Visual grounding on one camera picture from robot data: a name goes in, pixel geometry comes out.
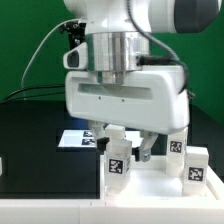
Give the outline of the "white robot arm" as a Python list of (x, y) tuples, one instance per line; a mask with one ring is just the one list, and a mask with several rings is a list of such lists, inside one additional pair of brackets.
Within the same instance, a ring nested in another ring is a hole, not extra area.
[(138, 157), (147, 161), (160, 134), (189, 124), (186, 65), (159, 33), (198, 33), (218, 16), (222, 0), (63, 0), (76, 39), (64, 55), (66, 106), (86, 119), (96, 140), (105, 124), (140, 130)]

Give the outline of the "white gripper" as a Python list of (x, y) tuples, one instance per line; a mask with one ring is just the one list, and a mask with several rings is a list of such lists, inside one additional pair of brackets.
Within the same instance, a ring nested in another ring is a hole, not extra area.
[(99, 83), (92, 72), (71, 71), (65, 81), (66, 106), (71, 116), (91, 120), (88, 127), (99, 151), (108, 143), (103, 123), (141, 130), (135, 161), (147, 162), (158, 134), (172, 134), (189, 124), (183, 81), (180, 66), (145, 66), (126, 73), (121, 85)]

